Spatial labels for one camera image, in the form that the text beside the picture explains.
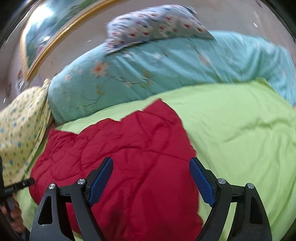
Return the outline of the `person's left hand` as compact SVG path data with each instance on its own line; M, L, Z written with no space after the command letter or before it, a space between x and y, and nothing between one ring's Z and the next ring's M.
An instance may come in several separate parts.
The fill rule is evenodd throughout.
M10 211L7 211L5 206L1 206L1 211L4 216L10 216L11 221L10 221L10 226L12 229L17 232L17 233L24 233L26 227L23 224L23 219L21 217L22 211L19 207L19 203L16 202L14 199L13 201L13 209Z

